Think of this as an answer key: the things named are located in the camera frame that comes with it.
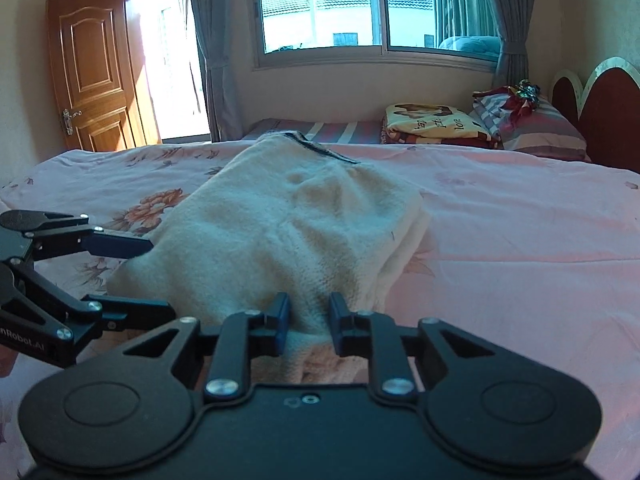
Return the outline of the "person's left hand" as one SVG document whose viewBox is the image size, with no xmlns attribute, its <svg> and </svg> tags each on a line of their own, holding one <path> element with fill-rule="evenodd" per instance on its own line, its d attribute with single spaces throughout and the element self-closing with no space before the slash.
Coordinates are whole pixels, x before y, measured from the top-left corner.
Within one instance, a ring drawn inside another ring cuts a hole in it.
<svg viewBox="0 0 640 480">
<path fill-rule="evenodd" d="M 17 357 L 17 351 L 0 346 L 0 378 L 6 378 L 11 375 Z"/>
</svg>

